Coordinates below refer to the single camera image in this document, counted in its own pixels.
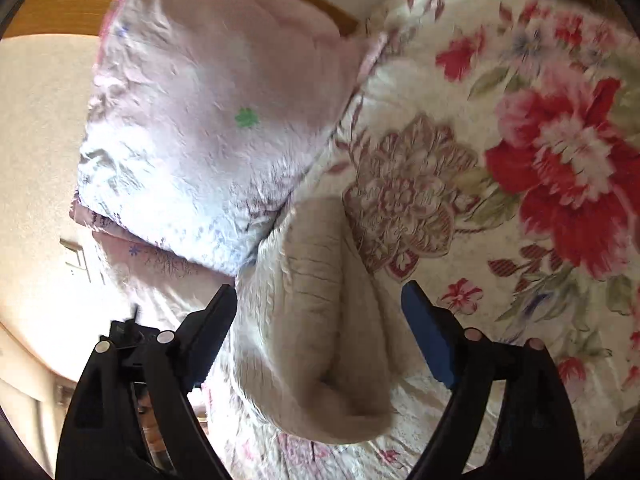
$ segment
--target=floral blanket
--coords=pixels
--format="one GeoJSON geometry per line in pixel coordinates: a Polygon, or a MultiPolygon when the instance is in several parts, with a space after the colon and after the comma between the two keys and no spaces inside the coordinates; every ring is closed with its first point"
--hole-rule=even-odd
{"type": "Polygon", "coordinates": [[[593,472],[640,398],[638,40],[556,0],[392,0],[366,29],[390,43],[290,202],[344,203],[380,298],[392,427],[310,442],[259,424],[211,376],[216,452],[235,478],[405,478],[449,398],[400,312],[412,279],[463,326],[546,343],[593,472]]]}

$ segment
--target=floral bedding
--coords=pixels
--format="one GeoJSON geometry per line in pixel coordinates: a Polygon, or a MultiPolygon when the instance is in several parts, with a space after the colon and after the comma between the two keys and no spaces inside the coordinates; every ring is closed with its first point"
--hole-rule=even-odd
{"type": "Polygon", "coordinates": [[[216,452],[234,478],[405,478],[449,398],[400,312],[411,279],[463,326],[546,343],[593,472],[640,398],[638,40],[557,0],[391,0],[366,29],[390,42],[289,203],[342,199],[381,303],[392,425],[346,446],[291,436],[214,370],[216,452]]]}

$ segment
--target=pink pillow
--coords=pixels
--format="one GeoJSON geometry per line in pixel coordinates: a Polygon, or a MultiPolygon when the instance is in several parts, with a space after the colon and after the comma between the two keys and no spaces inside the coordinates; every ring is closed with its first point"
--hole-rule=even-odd
{"type": "Polygon", "coordinates": [[[299,0],[117,0],[81,147],[82,204],[235,275],[378,50],[299,0]]]}

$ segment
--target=pillow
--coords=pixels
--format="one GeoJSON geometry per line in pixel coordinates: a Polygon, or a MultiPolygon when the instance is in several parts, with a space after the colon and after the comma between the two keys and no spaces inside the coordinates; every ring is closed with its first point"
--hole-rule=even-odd
{"type": "Polygon", "coordinates": [[[235,275],[372,65],[369,45],[299,0],[116,0],[81,147],[82,204],[235,275]]]}

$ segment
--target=brown flower pattern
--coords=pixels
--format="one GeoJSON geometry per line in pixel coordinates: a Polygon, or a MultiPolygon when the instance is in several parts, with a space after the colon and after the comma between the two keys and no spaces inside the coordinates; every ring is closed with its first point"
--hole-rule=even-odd
{"type": "Polygon", "coordinates": [[[454,233],[450,179],[478,156],[444,124],[417,115],[360,153],[356,179],[343,201],[360,255],[369,269],[406,279],[420,258],[447,254],[454,233]]]}

